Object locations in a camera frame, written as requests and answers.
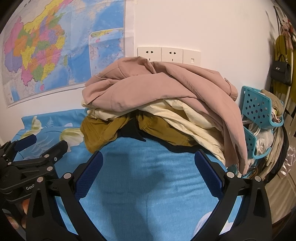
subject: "bed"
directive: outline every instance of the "bed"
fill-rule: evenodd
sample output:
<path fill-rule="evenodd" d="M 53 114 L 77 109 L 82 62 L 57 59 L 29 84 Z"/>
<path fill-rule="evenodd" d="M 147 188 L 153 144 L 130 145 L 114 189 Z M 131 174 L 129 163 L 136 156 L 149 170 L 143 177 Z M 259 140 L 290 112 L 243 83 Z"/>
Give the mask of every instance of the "bed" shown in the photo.
<path fill-rule="evenodd" d="M 35 134 L 37 142 L 18 153 L 15 160 L 37 158 L 66 140 L 68 152 L 55 166 L 59 177 L 73 172 L 91 157 L 79 130 L 86 115 L 86 110 L 78 109 L 23 117 L 24 129 L 13 140 Z M 100 151 L 103 167 L 80 203 L 108 241 L 190 240 L 198 222 L 206 219 L 218 202 L 196 168 L 192 153 L 172 153 L 156 141 L 125 137 Z M 76 233 L 59 197 L 57 202 L 66 227 Z M 229 223 L 240 203 L 238 197 Z"/>

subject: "wall socket panel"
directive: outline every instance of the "wall socket panel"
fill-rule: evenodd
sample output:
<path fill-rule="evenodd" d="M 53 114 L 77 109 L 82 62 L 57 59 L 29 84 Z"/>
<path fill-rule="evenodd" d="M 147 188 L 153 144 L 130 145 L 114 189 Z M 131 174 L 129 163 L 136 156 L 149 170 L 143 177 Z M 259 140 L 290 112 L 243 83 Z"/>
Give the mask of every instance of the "wall socket panel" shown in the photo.
<path fill-rule="evenodd" d="M 149 61 L 184 63 L 195 66 L 200 66 L 201 64 L 201 52 L 188 49 L 138 47 L 138 56 L 144 57 Z"/>
<path fill-rule="evenodd" d="M 161 61 L 161 47 L 138 47 L 138 56 L 149 61 Z"/>

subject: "white wall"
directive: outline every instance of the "white wall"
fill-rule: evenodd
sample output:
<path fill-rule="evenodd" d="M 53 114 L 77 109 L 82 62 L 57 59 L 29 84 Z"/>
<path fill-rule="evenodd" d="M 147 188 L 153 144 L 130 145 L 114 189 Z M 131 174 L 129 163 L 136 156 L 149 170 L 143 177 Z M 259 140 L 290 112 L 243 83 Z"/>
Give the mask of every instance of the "white wall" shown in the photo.
<path fill-rule="evenodd" d="M 136 0 L 135 53 L 138 46 L 199 50 L 201 66 L 219 71 L 239 92 L 243 85 L 265 87 L 274 37 L 277 25 L 270 0 Z M 8 109 L 2 85 L 0 95 L 3 141 L 23 128 L 22 116 L 82 108 L 81 89 Z"/>

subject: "pink garment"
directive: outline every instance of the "pink garment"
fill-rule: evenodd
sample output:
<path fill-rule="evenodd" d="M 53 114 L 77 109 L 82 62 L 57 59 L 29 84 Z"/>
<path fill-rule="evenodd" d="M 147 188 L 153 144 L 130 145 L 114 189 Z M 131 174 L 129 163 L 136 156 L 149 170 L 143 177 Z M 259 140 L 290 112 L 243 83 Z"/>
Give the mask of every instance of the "pink garment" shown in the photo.
<path fill-rule="evenodd" d="M 246 174 L 247 147 L 237 89 L 219 72 L 187 64 L 121 58 L 85 84 L 86 104 L 109 111 L 126 111 L 158 99 L 179 98 L 213 119 L 224 136 L 226 166 L 239 164 Z"/>

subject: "handbag handle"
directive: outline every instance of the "handbag handle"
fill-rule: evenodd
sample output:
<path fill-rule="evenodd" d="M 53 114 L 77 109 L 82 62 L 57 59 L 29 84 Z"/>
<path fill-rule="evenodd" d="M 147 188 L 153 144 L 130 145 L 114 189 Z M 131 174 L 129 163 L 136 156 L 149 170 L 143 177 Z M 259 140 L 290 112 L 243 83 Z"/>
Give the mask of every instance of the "handbag handle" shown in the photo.
<path fill-rule="evenodd" d="M 282 31 L 284 32 L 284 28 L 283 28 L 283 25 L 281 24 L 281 19 L 279 18 L 279 14 L 278 14 L 278 12 L 277 12 L 277 10 L 276 10 L 276 6 L 274 6 L 274 10 L 275 10 L 275 12 L 276 12 L 276 21 L 277 21 L 277 24 L 278 24 L 278 30 L 279 30 L 279 23 L 280 23 L 280 25 L 281 25 L 281 29 L 282 29 Z M 285 51 L 286 51 L 286 55 L 284 56 L 283 54 L 281 54 L 280 56 L 278 56 L 278 61 L 281 59 L 281 56 L 283 56 L 284 59 L 285 59 L 285 61 L 288 62 L 288 57 L 287 57 L 287 55 L 288 55 L 288 53 L 287 53 L 287 44 L 286 44 L 286 37 L 285 37 L 284 34 L 283 34 L 283 37 L 284 37 L 284 43 L 285 43 Z"/>

